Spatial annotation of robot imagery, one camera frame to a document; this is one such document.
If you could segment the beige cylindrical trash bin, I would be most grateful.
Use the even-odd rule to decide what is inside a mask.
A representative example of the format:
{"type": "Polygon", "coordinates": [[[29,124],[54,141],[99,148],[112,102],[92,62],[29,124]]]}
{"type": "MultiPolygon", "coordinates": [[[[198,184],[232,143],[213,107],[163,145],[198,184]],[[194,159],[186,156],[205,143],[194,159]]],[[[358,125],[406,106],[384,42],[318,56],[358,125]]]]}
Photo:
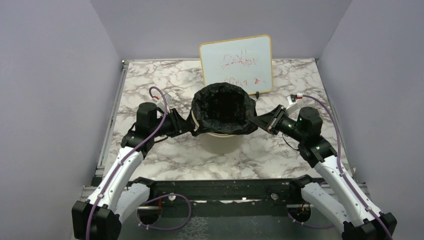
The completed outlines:
{"type": "Polygon", "coordinates": [[[243,143],[243,135],[200,133],[197,136],[202,147],[209,153],[224,155],[236,151],[243,143]]]}

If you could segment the black plastic trash bag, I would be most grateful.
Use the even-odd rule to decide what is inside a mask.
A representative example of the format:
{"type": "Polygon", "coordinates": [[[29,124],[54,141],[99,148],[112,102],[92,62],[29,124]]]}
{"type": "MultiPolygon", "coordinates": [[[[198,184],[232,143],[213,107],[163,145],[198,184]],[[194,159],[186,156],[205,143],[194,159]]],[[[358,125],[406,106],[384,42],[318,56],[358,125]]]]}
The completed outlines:
{"type": "Polygon", "coordinates": [[[258,129],[250,121],[256,117],[256,101],[241,87],[219,82],[197,91],[191,101],[187,121],[192,136],[204,133],[249,135],[258,129]]]}

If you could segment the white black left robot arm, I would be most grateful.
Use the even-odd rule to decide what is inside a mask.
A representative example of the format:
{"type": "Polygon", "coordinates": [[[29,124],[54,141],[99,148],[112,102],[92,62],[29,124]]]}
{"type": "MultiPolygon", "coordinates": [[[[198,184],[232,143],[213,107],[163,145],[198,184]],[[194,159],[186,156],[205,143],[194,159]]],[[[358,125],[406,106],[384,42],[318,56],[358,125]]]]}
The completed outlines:
{"type": "Polygon", "coordinates": [[[130,177],[155,144],[155,138],[170,138],[195,128],[174,109],[153,102],[141,103],[136,121],[121,141],[112,167],[85,201],[72,207],[72,225],[77,240],[116,240],[122,224],[141,205],[152,205],[157,191],[143,183],[126,189],[130,177]]]}

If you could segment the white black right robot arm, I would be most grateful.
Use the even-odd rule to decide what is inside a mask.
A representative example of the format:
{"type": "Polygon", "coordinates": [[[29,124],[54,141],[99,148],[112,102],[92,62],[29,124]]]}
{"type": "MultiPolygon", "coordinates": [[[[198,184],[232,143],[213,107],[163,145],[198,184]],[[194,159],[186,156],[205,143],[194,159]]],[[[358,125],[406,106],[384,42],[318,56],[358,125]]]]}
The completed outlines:
{"type": "Polygon", "coordinates": [[[297,120],[278,105],[273,111],[253,116],[252,123],[266,132],[282,133],[298,141],[302,158],[324,179],[334,195],[328,194],[310,176],[291,181],[289,199],[304,200],[319,210],[341,233],[344,240],[391,240],[397,225],[392,213],[383,213],[348,174],[332,145],[321,135],[323,120],[313,107],[303,107],[297,120]]]}

